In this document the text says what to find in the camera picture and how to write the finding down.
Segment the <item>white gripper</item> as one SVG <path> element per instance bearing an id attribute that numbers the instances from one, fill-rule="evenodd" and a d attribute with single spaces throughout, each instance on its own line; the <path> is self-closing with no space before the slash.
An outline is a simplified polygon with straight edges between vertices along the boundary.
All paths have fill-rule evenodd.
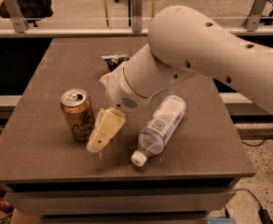
<path id="1" fill-rule="evenodd" d="M 99 79 L 105 87 L 105 98 L 110 107 L 101 108 L 98 112 L 94 130 L 87 143 L 89 152 L 102 151 L 120 131 L 126 121 L 125 113 L 122 111 L 137 111 L 148 105 L 153 98 L 152 95 L 141 96 L 131 87 L 125 75 L 125 68 L 126 66 L 121 64 L 113 72 Z"/>

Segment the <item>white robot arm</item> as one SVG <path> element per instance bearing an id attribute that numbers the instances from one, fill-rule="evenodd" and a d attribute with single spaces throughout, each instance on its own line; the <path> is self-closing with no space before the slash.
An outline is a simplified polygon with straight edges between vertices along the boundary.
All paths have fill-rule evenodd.
<path id="1" fill-rule="evenodd" d="M 273 116 L 273 48 L 234 36 L 191 7 L 167 7 L 152 19 L 147 44 L 100 78 L 110 107 L 99 111 L 87 150 L 101 151 L 126 113 L 195 74 L 226 84 Z"/>

